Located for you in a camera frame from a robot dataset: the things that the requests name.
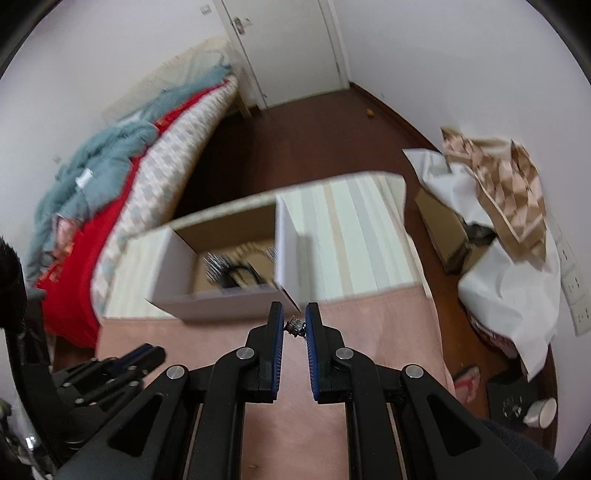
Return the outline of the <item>black smartwatch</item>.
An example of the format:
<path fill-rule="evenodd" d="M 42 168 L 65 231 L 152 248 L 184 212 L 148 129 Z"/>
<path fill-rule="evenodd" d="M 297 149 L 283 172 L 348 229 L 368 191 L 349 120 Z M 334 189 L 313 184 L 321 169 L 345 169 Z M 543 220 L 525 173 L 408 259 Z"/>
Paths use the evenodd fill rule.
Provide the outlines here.
<path fill-rule="evenodd" d="M 230 263 L 222 268 L 219 285 L 222 289 L 243 289 L 250 286 L 245 278 L 252 280 L 253 285 L 266 284 L 266 279 L 256 271 L 252 264 Z"/>

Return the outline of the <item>red bed blanket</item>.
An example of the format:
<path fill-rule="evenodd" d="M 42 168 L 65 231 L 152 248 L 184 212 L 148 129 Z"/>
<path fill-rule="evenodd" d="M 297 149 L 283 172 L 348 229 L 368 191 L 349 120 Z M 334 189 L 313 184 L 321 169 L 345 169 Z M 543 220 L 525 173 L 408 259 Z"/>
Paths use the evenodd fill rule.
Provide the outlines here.
<path fill-rule="evenodd" d="M 101 317 L 95 316 L 91 305 L 90 282 L 98 256 L 130 192 L 139 161 L 147 149 L 132 160 L 132 168 L 121 195 L 75 233 L 71 252 L 37 282 L 37 286 L 46 292 L 42 301 L 46 330 L 79 348 L 96 347 Z"/>

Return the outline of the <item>white cardboard box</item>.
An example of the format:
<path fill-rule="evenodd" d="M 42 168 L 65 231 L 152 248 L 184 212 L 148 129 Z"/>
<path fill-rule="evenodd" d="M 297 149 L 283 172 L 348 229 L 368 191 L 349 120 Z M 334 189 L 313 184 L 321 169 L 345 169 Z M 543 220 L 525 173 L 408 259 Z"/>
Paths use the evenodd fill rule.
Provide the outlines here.
<path fill-rule="evenodd" d="M 146 300 L 183 322 L 263 318 L 278 302 L 301 306 L 298 235 L 276 197 L 165 231 Z"/>

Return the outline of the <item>pink striped table cloth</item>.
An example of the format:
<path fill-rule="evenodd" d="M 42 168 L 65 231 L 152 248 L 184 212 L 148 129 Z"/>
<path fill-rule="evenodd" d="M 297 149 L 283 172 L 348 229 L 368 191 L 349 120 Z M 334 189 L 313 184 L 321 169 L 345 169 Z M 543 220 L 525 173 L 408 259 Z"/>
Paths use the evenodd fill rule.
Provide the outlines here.
<path fill-rule="evenodd" d="M 301 301 L 318 302 L 322 320 L 375 362 L 397 369 L 416 363 L 451 387 L 435 302 L 404 226 L 406 196 L 402 177 L 363 172 L 252 195 L 133 238 L 115 270 L 99 356 L 152 343 L 165 349 L 168 363 L 197 368 L 242 345 L 252 321 L 187 324 L 151 305 L 150 288 L 172 231 L 281 199 L 298 236 Z M 287 338 L 279 398 L 246 408 L 242 477 L 348 475 L 345 409 L 315 403 L 304 341 Z"/>

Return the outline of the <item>foot in red flip-flop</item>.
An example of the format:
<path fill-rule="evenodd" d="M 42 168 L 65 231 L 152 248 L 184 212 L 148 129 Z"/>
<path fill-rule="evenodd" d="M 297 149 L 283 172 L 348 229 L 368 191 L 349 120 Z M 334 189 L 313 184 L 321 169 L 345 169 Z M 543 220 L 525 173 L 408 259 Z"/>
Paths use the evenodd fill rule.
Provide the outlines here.
<path fill-rule="evenodd" d="M 477 397 L 481 381 L 481 371 L 477 365 L 468 366 L 454 378 L 456 398 L 463 404 L 473 402 Z"/>

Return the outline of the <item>brown cardboard box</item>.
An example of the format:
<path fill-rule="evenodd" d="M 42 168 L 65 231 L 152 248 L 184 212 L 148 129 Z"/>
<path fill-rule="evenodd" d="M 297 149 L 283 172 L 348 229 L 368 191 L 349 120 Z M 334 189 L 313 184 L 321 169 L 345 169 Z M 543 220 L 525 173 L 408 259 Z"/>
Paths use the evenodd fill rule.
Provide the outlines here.
<path fill-rule="evenodd" d="M 468 225 L 425 189 L 419 191 L 416 204 L 447 274 L 465 274 L 497 239 L 492 229 Z"/>

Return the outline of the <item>black box on floor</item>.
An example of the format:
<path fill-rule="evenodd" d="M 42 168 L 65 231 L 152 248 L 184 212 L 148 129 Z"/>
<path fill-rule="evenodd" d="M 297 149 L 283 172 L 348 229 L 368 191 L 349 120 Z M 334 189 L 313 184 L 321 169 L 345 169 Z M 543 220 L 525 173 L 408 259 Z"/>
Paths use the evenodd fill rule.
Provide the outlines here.
<path fill-rule="evenodd" d="M 491 420 L 516 424 L 525 416 L 531 398 L 531 388 L 525 378 L 496 375 L 488 381 L 486 393 Z"/>

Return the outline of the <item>white paper sheet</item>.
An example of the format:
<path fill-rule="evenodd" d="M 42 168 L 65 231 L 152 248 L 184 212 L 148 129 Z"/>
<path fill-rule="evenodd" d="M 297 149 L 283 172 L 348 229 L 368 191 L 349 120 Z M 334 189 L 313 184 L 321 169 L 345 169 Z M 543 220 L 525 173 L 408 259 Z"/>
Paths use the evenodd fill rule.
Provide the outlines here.
<path fill-rule="evenodd" d="M 441 153 L 427 149 L 406 149 L 404 154 L 421 185 L 468 225 L 493 226 L 467 166 L 450 165 Z M 560 262 L 554 240 L 547 238 L 541 267 L 512 260 L 496 239 L 459 282 L 462 303 L 480 326 L 512 342 L 529 380 L 544 368 L 559 317 Z"/>

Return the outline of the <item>white mug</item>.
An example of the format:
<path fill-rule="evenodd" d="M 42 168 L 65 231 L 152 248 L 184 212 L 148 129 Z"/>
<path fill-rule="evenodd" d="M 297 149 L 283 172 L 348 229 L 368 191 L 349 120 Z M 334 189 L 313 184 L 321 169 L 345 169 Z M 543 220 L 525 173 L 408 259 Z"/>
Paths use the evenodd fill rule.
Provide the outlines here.
<path fill-rule="evenodd" d="M 534 402 L 523 418 L 523 423 L 530 428 L 546 429 L 557 414 L 557 400 L 548 398 Z"/>

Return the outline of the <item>teal quilt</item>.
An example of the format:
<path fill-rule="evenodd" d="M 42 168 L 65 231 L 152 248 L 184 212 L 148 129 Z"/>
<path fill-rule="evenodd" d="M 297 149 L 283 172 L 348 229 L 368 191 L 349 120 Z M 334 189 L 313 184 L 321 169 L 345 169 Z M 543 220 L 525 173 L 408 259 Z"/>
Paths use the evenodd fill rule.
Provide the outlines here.
<path fill-rule="evenodd" d="M 118 198 L 130 173 L 131 160 L 159 136 L 156 120 L 191 95 L 222 84 L 229 73 L 228 63 L 217 64 L 185 85 L 162 90 L 133 111 L 129 120 L 120 120 L 89 138 L 69 163 L 60 167 L 33 215 L 24 263 L 27 283 L 35 283 L 54 261 L 57 221 L 66 219 L 82 225 Z"/>

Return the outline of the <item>checkered mattress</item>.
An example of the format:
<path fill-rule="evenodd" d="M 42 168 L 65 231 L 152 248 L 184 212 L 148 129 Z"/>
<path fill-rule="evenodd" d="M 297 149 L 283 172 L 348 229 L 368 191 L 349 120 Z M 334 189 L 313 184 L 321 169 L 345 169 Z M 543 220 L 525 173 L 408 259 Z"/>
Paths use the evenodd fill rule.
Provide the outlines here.
<path fill-rule="evenodd" d="M 170 219 L 198 157 L 236 97 L 238 78 L 229 74 L 156 120 L 161 133 L 139 161 L 130 192 L 94 268 L 90 300 L 96 317 L 106 310 L 128 241 Z"/>

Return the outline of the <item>beige geometric patterned scarf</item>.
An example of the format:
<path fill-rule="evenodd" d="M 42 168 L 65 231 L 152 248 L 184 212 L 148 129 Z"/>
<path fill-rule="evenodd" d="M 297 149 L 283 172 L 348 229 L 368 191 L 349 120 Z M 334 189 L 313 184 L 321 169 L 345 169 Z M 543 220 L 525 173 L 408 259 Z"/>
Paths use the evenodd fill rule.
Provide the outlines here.
<path fill-rule="evenodd" d="M 469 138 L 449 127 L 442 136 L 444 157 L 469 168 L 477 198 L 512 260 L 542 268 L 547 211 L 539 173 L 526 148 L 511 139 Z"/>

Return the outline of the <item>striped pillow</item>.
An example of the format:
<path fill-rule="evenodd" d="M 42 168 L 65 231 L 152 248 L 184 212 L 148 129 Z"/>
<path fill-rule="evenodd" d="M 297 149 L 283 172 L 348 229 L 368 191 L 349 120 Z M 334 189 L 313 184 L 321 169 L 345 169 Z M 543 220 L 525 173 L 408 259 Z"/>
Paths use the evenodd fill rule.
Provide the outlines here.
<path fill-rule="evenodd" d="M 198 80 L 217 65 L 231 66 L 236 51 L 228 39 L 211 37 L 161 63 L 133 84 L 101 113 L 107 125 L 133 114 L 164 90 L 183 87 Z"/>

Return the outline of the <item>white door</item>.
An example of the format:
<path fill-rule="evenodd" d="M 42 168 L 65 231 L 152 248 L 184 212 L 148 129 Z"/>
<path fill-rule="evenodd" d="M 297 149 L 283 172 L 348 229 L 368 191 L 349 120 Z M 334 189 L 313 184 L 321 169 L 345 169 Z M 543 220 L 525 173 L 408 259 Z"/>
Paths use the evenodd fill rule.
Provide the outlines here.
<path fill-rule="evenodd" d="M 223 3 L 263 105 L 344 90 L 344 54 L 327 1 Z"/>

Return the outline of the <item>white wall socket strip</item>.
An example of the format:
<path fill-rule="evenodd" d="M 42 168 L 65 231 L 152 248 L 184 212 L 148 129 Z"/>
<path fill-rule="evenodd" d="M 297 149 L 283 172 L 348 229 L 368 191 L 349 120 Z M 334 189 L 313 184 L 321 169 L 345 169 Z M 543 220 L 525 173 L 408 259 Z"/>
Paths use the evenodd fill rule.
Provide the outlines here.
<path fill-rule="evenodd" d="M 590 295 L 575 255 L 558 223 L 551 214 L 548 215 L 547 222 L 559 255 L 562 290 L 570 310 L 575 334 L 582 336 L 590 332 Z"/>

